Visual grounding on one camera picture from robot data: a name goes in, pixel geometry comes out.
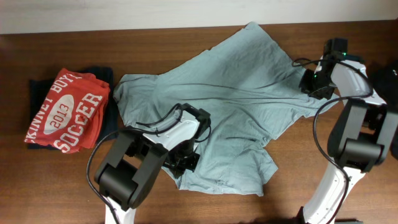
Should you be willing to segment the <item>light blue t-shirt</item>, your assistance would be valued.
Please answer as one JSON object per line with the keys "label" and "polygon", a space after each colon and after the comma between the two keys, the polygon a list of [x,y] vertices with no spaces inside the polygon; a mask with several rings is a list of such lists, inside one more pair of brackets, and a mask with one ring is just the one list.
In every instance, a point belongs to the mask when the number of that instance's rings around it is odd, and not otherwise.
{"label": "light blue t-shirt", "polygon": [[157,121],[177,103],[210,114],[196,169],[175,179],[180,190],[263,196],[277,171],[266,145],[330,107],[300,91],[304,72],[252,22],[167,73],[124,75],[113,96],[126,126]]}

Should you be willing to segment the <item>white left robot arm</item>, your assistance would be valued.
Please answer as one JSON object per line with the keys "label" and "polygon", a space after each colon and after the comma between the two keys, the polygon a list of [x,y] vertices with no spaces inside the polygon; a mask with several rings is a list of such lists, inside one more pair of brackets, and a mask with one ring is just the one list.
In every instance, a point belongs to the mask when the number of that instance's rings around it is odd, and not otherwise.
{"label": "white left robot arm", "polygon": [[133,223],[162,168],[180,176],[194,171],[201,136],[211,134],[210,114],[188,103],[174,105],[161,119],[116,131],[118,137],[93,178],[90,188],[106,206],[106,223]]}

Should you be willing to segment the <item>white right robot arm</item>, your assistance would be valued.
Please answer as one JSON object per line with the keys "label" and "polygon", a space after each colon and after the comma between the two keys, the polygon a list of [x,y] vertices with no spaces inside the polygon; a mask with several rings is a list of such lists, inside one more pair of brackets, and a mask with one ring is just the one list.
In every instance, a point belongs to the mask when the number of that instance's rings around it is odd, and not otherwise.
{"label": "white right robot arm", "polygon": [[344,104],[321,154],[328,166],[312,198],[300,208],[299,223],[336,223],[353,187],[382,164],[397,139],[397,68],[389,66],[368,77],[361,58],[326,53],[305,72],[300,88],[326,98],[317,115],[333,103]]}

